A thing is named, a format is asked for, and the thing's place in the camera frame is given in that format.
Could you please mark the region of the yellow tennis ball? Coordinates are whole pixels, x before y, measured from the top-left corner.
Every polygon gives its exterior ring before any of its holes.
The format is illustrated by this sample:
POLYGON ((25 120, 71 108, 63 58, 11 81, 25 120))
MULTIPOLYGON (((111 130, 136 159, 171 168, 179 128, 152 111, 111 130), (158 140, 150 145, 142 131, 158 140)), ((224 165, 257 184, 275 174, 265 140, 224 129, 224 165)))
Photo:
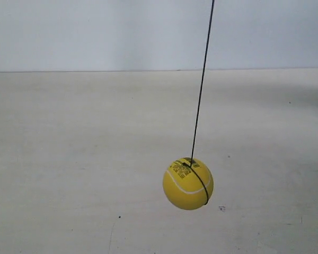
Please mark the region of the yellow tennis ball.
POLYGON ((165 196, 174 206, 191 211, 208 204, 214 179, 202 161, 183 157, 169 165, 162 185, 165 196))

